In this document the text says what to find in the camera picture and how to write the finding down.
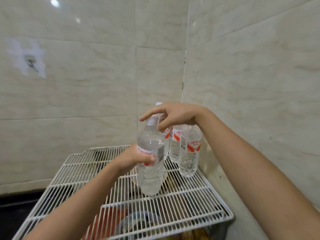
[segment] person's right hand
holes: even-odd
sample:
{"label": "person's right hand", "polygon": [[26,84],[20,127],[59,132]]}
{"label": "person's right hand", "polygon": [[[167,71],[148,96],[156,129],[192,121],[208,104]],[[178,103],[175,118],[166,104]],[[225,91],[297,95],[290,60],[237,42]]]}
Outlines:
{"label": "person's right hand", "polygon": [[204,109],[204,107],[195,104],[168,102],[150,109],[142,115],[140,121],[145,121],[155,114],[164,114],[161,117],[162,122],[158,124],[158,131],[163,131],[173,125],[195,125],[196,117]]}

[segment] clear plastic bottle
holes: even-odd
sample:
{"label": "clear plastic bottle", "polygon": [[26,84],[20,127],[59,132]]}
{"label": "clear plastic bottle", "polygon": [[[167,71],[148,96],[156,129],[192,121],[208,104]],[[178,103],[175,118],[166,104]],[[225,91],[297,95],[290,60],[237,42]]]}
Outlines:
{"label": "clear plastic bottle", "polygon": [[179,149],[182,128],[183,125],[175,125],[171,132],[169,144],[169,158],[173,163],[178,163],[179,161]]}
{"label": "clear plastic bottle", "polygon": [[160,191],[164,173],[165,145],[162,133],[157,131],[157,124],[158,116],[151,116],[137,138],[137,151],[155,158],[154,165],[137,165],[138,185],[147,196],[154,196]]}
{"label": "clear plastic bottle", "polygon": [[182,176],[189,178],[197,171],[201,141],[202,132],[197,126],[183,128],[178,162]]}
{"label": "clear plastic bottle", "polygon": [[[156,106],[161,105],[161,104],[162,104],[161,102],[155,103]],[[160,118],[163,114],[158,113],[157,115],[159,117],[158,123],[160,123],[161,122]],[[171,133],[171,130],[169,128],[165,129],[165,131],[162,132],[163,140],[164,140],[164,159],[165,160],[167,159],[167,156],[169,154],[170,133]]]}

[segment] person's right arm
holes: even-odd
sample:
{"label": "person's right arm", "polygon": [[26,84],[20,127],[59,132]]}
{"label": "person's right arm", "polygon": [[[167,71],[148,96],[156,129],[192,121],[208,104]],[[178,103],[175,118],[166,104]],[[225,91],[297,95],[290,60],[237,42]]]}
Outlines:
{"label": "person's right arm", "polygon": [[157,113],[165,117],[160,131],[172,125],[199,126],[230,183],[271,240],[320,239],[320,213],[285,174],[209,109],[165,103],[140,121]]}

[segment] hand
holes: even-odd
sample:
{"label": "hand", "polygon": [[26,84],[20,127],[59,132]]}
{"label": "hand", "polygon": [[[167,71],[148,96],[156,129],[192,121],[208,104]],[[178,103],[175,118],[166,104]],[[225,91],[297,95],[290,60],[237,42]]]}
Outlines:
{"label": "hand", "polygon": [[163,131],[173,125],[195,125],[196,117],[204,109],[204,107],[195,104],[168,102],[150,109],[142,115],[140,121],[145,121],[155,114],[164,114],[160,119],[162,121],[158,124],[158,131]]}
{"label": "hand", "polygon": [[155,158],[137,152],[137,143],[130,145],[123,153],[114,159],[120,175],[130,172],[137,163],[153,164]]}

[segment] white wire shelf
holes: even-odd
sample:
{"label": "white wire shelf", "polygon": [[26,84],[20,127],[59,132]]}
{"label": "white wire shelf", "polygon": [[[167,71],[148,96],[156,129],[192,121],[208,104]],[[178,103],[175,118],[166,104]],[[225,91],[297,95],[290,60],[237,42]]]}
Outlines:
{"label": "white wire shelf", "polygon": [[[70,155],[13,240],[22,239],[127,147],[91,148]],[[165,161],[165,167],[168,176],[160,192],[152,197],[141,193],[135,170],[121,176],[82,239],[151,240],[234,218],[200,170],[186,178],[169,159]]]}

